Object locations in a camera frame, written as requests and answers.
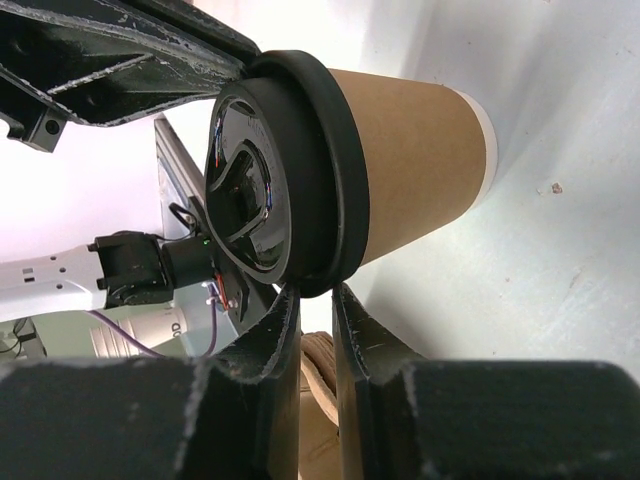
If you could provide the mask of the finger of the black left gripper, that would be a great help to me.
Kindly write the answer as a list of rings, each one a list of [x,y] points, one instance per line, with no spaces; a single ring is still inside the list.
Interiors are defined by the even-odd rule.
[[[115,127],[211,99],[259,54],[192,1],[4,1],[1,119],[8,139],[51,152],[69,122]]]

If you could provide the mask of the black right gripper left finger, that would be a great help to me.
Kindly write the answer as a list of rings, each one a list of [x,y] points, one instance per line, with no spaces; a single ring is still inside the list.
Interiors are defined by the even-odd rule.
[[[1,367],[5,479],[294,479],[300,295],[202,358]]]

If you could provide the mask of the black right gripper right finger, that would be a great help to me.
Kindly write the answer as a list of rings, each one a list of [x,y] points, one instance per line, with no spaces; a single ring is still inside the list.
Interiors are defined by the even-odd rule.
[[[332,293],[347,479],[635,479],[639,387],[598,361],[430,360]]]

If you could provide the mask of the brown pulp cup carrier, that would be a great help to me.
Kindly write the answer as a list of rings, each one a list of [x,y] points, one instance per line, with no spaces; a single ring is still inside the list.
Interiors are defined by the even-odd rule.
[[[332,336],[301,337],[299,479],[341,479],[337,375]]]

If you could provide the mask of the brown paper coffee cup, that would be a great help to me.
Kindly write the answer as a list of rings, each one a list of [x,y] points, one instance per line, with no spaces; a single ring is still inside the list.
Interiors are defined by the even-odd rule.
[[[414,80],[333,70],[355,120],[369,185],[370,263],[455,221],[489,191],[498,144],[470,95]]]

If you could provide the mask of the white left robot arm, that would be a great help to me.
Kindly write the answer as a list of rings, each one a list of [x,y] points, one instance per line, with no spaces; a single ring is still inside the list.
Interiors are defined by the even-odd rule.
[[[9,139],[49,153],[68,123],[116,127],[213,98],[259,53],[186,1],[5,1],[1,117]],[[172,261],[198,253],[208,248],[127,232],[9,263],[1,316],[163,303],[186,284]]]

